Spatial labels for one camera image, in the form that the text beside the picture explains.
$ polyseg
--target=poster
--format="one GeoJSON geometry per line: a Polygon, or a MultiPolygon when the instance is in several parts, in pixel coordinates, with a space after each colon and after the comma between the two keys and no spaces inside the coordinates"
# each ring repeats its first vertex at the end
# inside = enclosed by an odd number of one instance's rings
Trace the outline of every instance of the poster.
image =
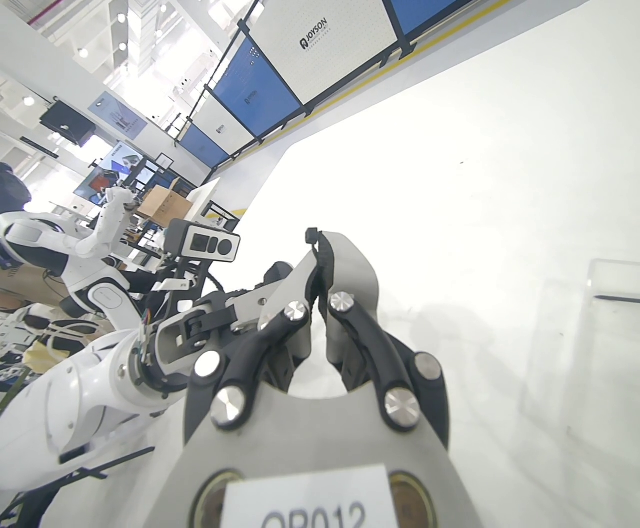
{"type": "Polygon", "coordinates": [[[383,0],[269,0],[251,36],[303,104],[397,42],[383,0]]]}
{"type": "Polygon", "coordinates": [[[212,95],[193,117],[193,124],[227,154],[253,141],[253,136],[212,95]]]}
{"type": "Polygon", "coordinates": [[[104,92],[89,112],[111,125],[127,139],[135,140],[147,126],[147,121],[109,92],[104,92]]]}
{"type": "Polygon", "coordinates": [[[405,35],[408,35],[415,28],[433,19],[433,24],[448,17],[470,0],[391,0],[396,11],[398,21],[405,35]]]}
{"type": "Polygon", "coordinates": [[[250,40],[242,43],[213,93],[255,136],[262,136],[300,108],[250,40]]]}
{"type": "Polygon", "coordinates": [[[142,161],[143,156],[125,143],[118,142],[115,148],[95,167],[89,176],[74,191],[74,194],[95,205],[104,203],[104,190],[125,180],[131,170],[142,161]]]}
{"type": "Polygon", "coordinates": [[[229,155],[194,124],[187,127],[180,145],[209,168],[229,159],[229,155]]]}

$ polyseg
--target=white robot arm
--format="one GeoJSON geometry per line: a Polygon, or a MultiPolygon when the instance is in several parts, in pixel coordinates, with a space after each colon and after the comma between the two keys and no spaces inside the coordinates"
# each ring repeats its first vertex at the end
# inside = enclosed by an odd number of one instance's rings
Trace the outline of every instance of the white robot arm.
{"type": "Polygon", "coordinates": [[[131,224],[131,212],[135,208],[134,195],[128,189],[114,187],[106,193],[107,204],[89,236],[62,217],[56,217],[54,227],[45,218],[52,215],[13,213],[16,219],[4,238],[9,244],[27,248],[48,249],[81,259],[103,259],[131,224]]]}
{"type": "MultiPolygon", "coordinates": [[[[202,246],[187,234],[182,254],[206,252],[212,238],[202,246]]],[[[139,333],[107,336],[21,393],[0,419],[10,437],[0,437],[0,489],[86,465],[93,450],[144,427],[186,389],[185,446],[147,527],[187,528],[194,518],[207,519],[198,528],[220,525],[227,481],[211,485],[221,474],[233,481],[383,463],[418,482],[416,497],[394,493],[400,528],[435,525],[435,515],[444,527],[480,528],[447,457],[440,364],[380,328],[375,272],[344,236],[311,231],[307,241],[313,249],[295,269],[276,263],[252,291],[214,292],[139,333]],[[286,394],[311,352],[315,300],[327,359],[348,391],[340,398],[286,394]]]]}
{"type": "Polygon", "coordinates": [[[18,263],[60,276],[84,312],[105,314],[116,330],[133,329],[140,313],[129,296],[129,282],[102,259],[131,224],[134,196],[123,188],[108,189],[107,196],[93,231],[53,214],[2,214],[0,244],[18,263]]]}

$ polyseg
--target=silver screw cap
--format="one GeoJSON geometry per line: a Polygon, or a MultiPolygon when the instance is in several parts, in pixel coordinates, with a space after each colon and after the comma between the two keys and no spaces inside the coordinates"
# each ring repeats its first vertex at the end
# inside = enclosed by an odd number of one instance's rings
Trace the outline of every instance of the silver screw cap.
{"type": "Polygon", "coordinates": [[[442,375],[442,366],[440,362],[431,354],[426,352],[418,352],[413,359],[415,366],[420,375],[429,381],[435,381],[442,375]]]}
{"type": "Polygon", "coordinates": [[[284,316],[292,323],[301,321],[307,315],[307,307],[300,301],[292,301],[284,309],[284,316]]]}
{"type": "Polygon", "coordinates": [[[211,404],[211,420],[217,426],[226,426],[235,422],[244,411],[246,397],[242,389],[230,385],[221,389],[211,404]]]}
{"type": "Polygon", "coordinates": [[[415,427],[420,420],[420,404],[406,388],[392,388],[385,394],[385,410],[391,420],[404,428],[415,427]]]}
{"type": "Polygon", "coordinates": [[[206,378],[215,374],[220,366],[220,354],[215,350],[208,350],[198,358],[194,366],[197,376],[206,378]]]}
{"type": "Polygon", "coordinates": [[[346,291],[340,291],[331,295],[329,303],[336,312],[345,313],[353,308],[355,301],[346,291]]]}

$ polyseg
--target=white panel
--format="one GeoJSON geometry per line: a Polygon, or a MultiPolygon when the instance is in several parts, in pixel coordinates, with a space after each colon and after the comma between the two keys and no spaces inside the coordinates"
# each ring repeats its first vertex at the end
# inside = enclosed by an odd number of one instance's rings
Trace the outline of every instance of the white panel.
{"type": "Polygon", "coordinates": [[[193,118],[193,124],[227,154],[253,141],[253,136],[211,95],[193,118]]]}
{"type": "Polygon", "coordinates": [[[382,0],[271,0],[251,35],[302,103],[397,40],[382,0]]]}

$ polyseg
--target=black metal frame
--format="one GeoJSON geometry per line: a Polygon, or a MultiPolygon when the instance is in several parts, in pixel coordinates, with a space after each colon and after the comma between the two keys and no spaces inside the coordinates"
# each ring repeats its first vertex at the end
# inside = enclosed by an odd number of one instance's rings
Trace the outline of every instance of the black metal frame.
{"type": "Polygon", "coordinates": [[[305,115],[305,117],[310,116],[312,114],[313,110],[315,110],[315,108],[318,105],[320,105],[320,103],[328,100],[330,97],[332,97],[333,95],[335,95],[336,93],[341,91],[345,86],[349,85],[350,83],[352,83],[353,81],[358,79],[360,76],[365,74],[367,71],[369,71],[375,65],[379,64],[379,68],[383,68],[388,63],[389,58],[391,57],[391,55],[393,53],[395,53],[397,50],[401,50],[400,60],[402,60],[403,58],[407,57],[409,54],[411,54],[415,50],[416,44],[412,44],[412,42],[414,40],[417,40],[426,31],[428,31],[429,29],[433,28],[434,26],[436,26],[437,24],[439,24],[440,22],[442,22],[446,18],[450,17],[451,15],[453,15],[454,13],[456,13],[457,11],[459,11],[460,9],[465,7],[466,5],[468,5],[470,3],[473,3],[475,0],[456,0],[455,2],[453,2],[453,4],[451,4],[450,6],[445,8],[444,10],[442,10],[440,13],[438,13],[434,17],[430,18],[429,20],[423,22],[417,28],[411,30],[407,35],[405,35],[403,33],[403,31],[402,31],[402,28],[400,26],[400,21],[399,21],[399,19],[397,17],[396,11],[394,10],[393,4],[392,4],[392,0],[382,0],[383,4],[385,6],[385,10],[387,11],[387,15],[389,17],[389,20],[391,22],[391,25],[394,28],[394,32],[396,33],[397,41],[394,42],[392,45],[388,46],[386,49],[384,49],[380,53],[378,53],[377,55],[375,55],[374,57],[372,57],[369,61],[364,63],[359,68],[356,68],[349,75],[343,77],[340,81],[338,81],[337,83],[335,83],[332,86],[330,86],[329,88],[327,88],[325,91],[320,93],[318,96],[314,97],[311,101],[309,101],[306,104],[303,104],[302,101],[300,101],[298,96],[291,90],[291,87],[286,83],[284,78],[280,75],[279,71],[273,66],[272,62],[269,60],[269,58],[266,56],[266,54],[262,51],[262,49],[256,44],[255,40],[253,40],[253,38],[251,37],[251,34],[250,34],[251,30],[247,25],[247,21],[248,21],[249,17],[251,16],[251,14],[253,13],[253,10],[255,9],[256,5],[259,3],[259,1],[260,0],[254,0],[253,4],[251,5],[251,8],[249,9],[249,11],[245,15],[245,17],[238,22],[238,30],[236,31],[235,35],[233,36],[233,39],[231,40],[231,43],[229,44],[229,46],[227,47],[227,49],[223,53],[223,56],[220,59],[220,62],[218,63],[218,66],[214,70],[213,75],[211,76],[211,78],[209,79],[209,82],[206,83],[205,89],[202,90],[202,93],[200,94],[200,97],[198,98],[195,106],[193,107],[193,110],[191,111],[191,114],[189,114],[189,116],[187,117],[187,121],[193,123],[191,118],[192,118],[193,114],[195,113],[195,110],[198,107],[200,101],[202,100],[202,97],[204,96],[204,93],[206,91],[208,91],[213,97],[215,97],[215,99],[232,116],[234,116],[234,118],[254,137],[254,139],[253,139],[253,141],[247,143],[245,146],[240,148],[238,151],[234,152],[233,154],[230,154],[229,158],[227,158],[226,160],[218,163],[216,166],[212,167],[211,171],[209,172],[209,174],[207,175],[205,180],[202,182],[202,185],[205,185],[209,181],[211,181],[211,179],[213,178],[213,175],[216,173],[216,171],[219,168],[221,168],[224,164],[228,163],[229,161],[231,161],[231,163],[233,163],[236,160],[236,158],[238,156],[240,156],[240,154],[242,154],[248,148],[254,147],[256,144],[262,144],[264,142],[264,140],[269,135],[273,134],[275,131],[277,131],[279,129],[280,130],[284,130],[284,128],[287,126],[287,124],[291,120],[299,117],[300,115],[305,115]],[[235,44],[235,42],[236,42],[236,40],[237,40],[237,38],[238,38],[238,36],[240,34],[243,34],[245,36],[245,38],[249,39],[249,41],[256,48],[256,50],[258,50],[260,52],[261,56],[267,61],[267,64],[271,67],[271,69],[276,74],[276,76],[278,76],[279,80],[284,84],[284,86],[288,89],[288,91],[291,93],[291,95],[293,95],[293,97],[296,99],[296,101],[300,105],[300,108],[298,110],[296,110],[295,112],[292,112],[290,115],[288,115],[283,120],[281,120],[278,123],[276,123],[275,125],[273,125],[271,128],[269,128],[267,131],[265,131],[264,133],[260,134],[259,136],[254,135],[251,132],[251,130],[249,130],[247,128],[247,126],[245,126],[245,124],[240,119],[237,119],[235,114],[233,114],[233,112],[231,112],[229,110],[229,108],[226,105],[224,105],[224,103],[222,103],[222,101],[220,101],[220,98],[215,96],[215,94],[213,94],[213,89],[209,86],[211,81],[215,77],[215,75],[218,73],[218,69],[220,68],[223,60],[227,57],[227,55],[229,54],[230,50],[233,48],[233,46],[234,46],[234,44],[235,44]]]}
{"type": "Polygon", "coordinates": [[[120,464],[124,464],[125,462],[128,462],[129,460],[133,460],[134,458],[138,458],[140,456],[146,455],[147,453],[155,451],[155,449],[156,449],[155,447],[147,447],[145,449],[141,449],[140,451],[136,451],[135,453],[128,454],[127,456],[123,456],[121,458],[113,460],[112,462],[103,464],[93,469],[87,469],[87,468],[81,467],[80,469],[74,471],[73,473],[67,475],[66,477],[62,477],[61,479],[51,482],[50,484],[46,484],[45,486],[42,486],[41,488],[37,488],[36,490],[26,492],[19,499],[13,500],[11,504],[9,504],[9,506],[6,507],[6,509],[0,514],[0,521],[11,519],[12,511],[16,509],[18,506],[20,506],[21,504],[25,503],[26,500],[28,500],[30,497],[34,495],[41,495],[44,500],[48,494],[58,493],[65,486],[68,486],[69,484],[73,484],[74,482],[78,482],[80,480],[86,479],[87,477],[93,477],[98,480],[105,480],[108,477],[108,475],[103,474],[102,473],[103,471],[116,467],[120,464]]]}

